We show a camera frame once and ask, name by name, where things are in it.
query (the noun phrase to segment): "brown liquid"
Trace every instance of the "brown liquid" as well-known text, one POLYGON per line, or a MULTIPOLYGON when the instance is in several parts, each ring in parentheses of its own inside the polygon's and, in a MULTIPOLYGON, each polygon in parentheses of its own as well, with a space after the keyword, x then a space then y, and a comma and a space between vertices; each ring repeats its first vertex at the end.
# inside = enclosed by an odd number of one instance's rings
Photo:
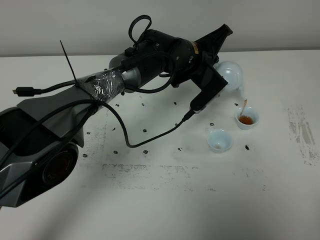
POLYGON ((247 124, 247 125, 254 124, 254 121, 249 116, 242 115, 239 117, 239 121, 242 122, 243 124, 247 124))

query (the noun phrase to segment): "table surface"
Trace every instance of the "table surface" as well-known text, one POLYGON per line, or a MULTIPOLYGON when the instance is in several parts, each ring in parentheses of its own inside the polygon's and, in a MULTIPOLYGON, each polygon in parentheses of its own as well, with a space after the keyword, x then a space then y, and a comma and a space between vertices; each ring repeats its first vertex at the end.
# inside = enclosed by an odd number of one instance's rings
MULTIPOLYGON (((242 67, 248 105, 260 114, 255 128, 240 130, 234 118, 240 97, 221 95, 170 135, 130 149, 116 118, 102 109, 84 126, 85 146, 68 179, 0 210, 0 238, 320 239, 320 50, 219 56, 242 67), (213 129, 231 133, 228 152, 210 151, 213 129)), ((108 67, 112 57, 70 61, 80 77, 108 67)), ((18 86, 72 79, 63 56, 0 58, 0 73, 1 111, 23 99, 12 94, 18 86)), ((118 95, 110 104, 138 143, 172 128, 198 92, 189 81, 156 94, 118 95)))

